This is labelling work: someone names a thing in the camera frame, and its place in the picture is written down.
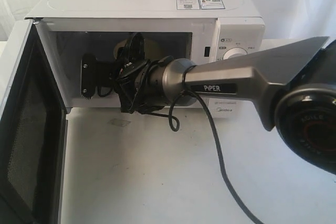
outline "open microwave door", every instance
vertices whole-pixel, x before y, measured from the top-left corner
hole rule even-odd
[[[0,223],[58,223],[66,108],[32,20],[0,56]]]

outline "sticker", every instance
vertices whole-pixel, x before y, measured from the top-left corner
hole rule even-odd
[[[199,0],[202,10],[225,9],[222,0]]]
[[[176,0],[176,8],[178,10],[199,10],[198,0]]]

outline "microwave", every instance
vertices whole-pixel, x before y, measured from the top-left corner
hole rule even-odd
[[[66,114],[120,106],[113,92],[82,97],[84,54],[113,63],[139,32],[149,59],[201,65],[257,51],[264,30],[251,0],[41,0],[0,57],[0,222],[58,223]]]

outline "microwave label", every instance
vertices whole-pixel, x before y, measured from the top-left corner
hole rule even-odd
[[[199,10],[200,4],[198,0],[176,0],[176,8],[178,10]]]
[[[222,0],[199,0],[202,10],[225,9]]]

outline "microwave door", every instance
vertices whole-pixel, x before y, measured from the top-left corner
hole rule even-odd
[[[0,223],[58,223],[66,108],[32,20],[0,56]]]

